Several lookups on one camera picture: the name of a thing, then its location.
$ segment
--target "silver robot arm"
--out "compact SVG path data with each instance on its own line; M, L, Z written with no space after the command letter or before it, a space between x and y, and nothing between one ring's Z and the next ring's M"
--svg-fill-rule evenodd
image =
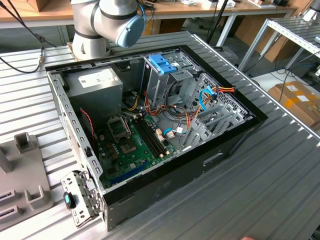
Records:
M311 24L319 24L320 0L314 0L310 7L304 12L303 19Z
M131 47L144 30L136 0L71 0L71 4L75 28L72 51L80 60L107 56L108 40Z

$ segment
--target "blue drive bay latch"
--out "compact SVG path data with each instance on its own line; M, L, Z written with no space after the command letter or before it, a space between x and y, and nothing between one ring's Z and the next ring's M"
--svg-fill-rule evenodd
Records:
M177 68L171 66L166 58L164 58L161 54L155 54L149 56L149 61L160 70L162 74L170 74L177 71Z

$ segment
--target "aluminum table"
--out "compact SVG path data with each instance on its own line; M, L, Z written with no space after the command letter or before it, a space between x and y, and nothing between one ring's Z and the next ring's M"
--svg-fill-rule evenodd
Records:
M43 67L20 74L0 64L0 142L36 135L54 199L44 211L0 233L0 239L257 240L308 239L320 223L320 137L274 101L216 51L188 32L142 37L116 54L188 45L268 120L211 171L107 232L100 218L77 229L63 201L60 179L78 168L58 118ZM2 54L11 64L34 67L37 50ZM46 65L73 62L67 47L48 48Z
M320 22L317 24L311 24L300 17L272 18L265 20L260 31L252 42L252 45L240 63L239 70L242 71L245 68L268 27L274 29L275 32L266 44L265 48L262 50L262 56L273 44L276 38L279 35L283 35L301 47L286 66L287 69L292 66L303 50L307 50L311 54L315 54L320 58L320 44L315 41L315 37L320 36Z

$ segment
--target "label sticker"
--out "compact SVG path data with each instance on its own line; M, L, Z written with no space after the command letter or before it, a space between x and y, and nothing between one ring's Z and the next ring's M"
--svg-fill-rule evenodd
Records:
M171 66L172 67L179 67L180 65L179 65L179 63L173 62L173 63L171 63Z
M184 129L182 127L177 127L176 132L181 134Z
M298 99L301 100L301 102L309 102L310 101L305 95L300 95L297 97L298 97Z
M118 79L113 75L111 70L108 68L101 72L80 76L78 80L81 83L83 88L88 88L95 85L110 83Z
M299 91L299 89L298 88L296 88L295 86L293 86L293 85L288 85L288 86L286 86L291 92L295 92L295 91Z

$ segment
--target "wooden desk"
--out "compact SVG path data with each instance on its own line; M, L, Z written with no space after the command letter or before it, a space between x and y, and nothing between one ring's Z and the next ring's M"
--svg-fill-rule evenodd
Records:
M237 3L235 7L225 9L223 16L227 16L228 19L217 43L218 46L222 46L225 42L237 16L286 13L285 17L289 17L296 9L295 7L281 6L273 9L262 9L245 0L242 1L243 2L241 3ZM203 9L200 3L196 6L187 6L181 2L158 2L155 3L154 6L155 20L212 17L215 11L213 7L210 10ZM73 10L69 0L52 0L41 12L19 10L19 13L29 27L73 24ZM150 19L152 13L147 10L146 16L147 19ZM12 18L4 9L0 9L0 29L20 27L21 25L14 18Z

